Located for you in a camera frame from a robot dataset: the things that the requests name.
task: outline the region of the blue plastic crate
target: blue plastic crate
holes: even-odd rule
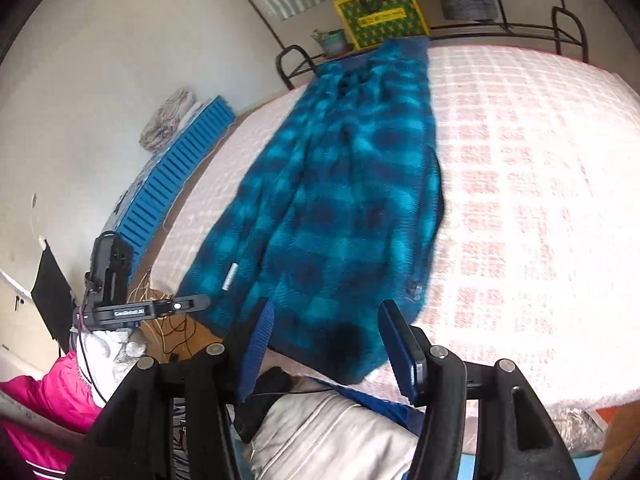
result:
[[[133,247],[131,280],[182,186],[235,118],[222,97],[214,99],[158,160],[151,161],[146,178],[139,177],[140,182],[134,184],[116,206],[110,219],[111,228]],[[128,207],[119,211],[124,203],[128,203]]]

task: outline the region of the blue flower pot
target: blue flower pot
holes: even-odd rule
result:
[[[324,38],[324,40],[319,40],[318,43],[327,57],[337,56],[348,49],[347,38],[343,29],[332,30],[329,32],[328,37]]]

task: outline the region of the white bedspread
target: white bedspread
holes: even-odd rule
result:
[[[547,406],[640,398],[637,96],[607,72],[532,50],[429,55],[446,217],[414,324],[464,360],[513,359]],[[159,253],[153,288],[175,293],[302,92],[252,114],[220,149]],[[360,387],[402,400],[388,365]]]

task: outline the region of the yellow box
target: yellow box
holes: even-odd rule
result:
[[[357,50],[386,38],[429,33],[416,0],[335,0],[334,6]]]

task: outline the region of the potted plant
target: potted plant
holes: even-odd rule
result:
[[[311,37],[318,42],[327,57],[338,56],[338,54],[342,54],[349,49],[343,28],[328,32],[321,32],[316,29],[311,34]]]

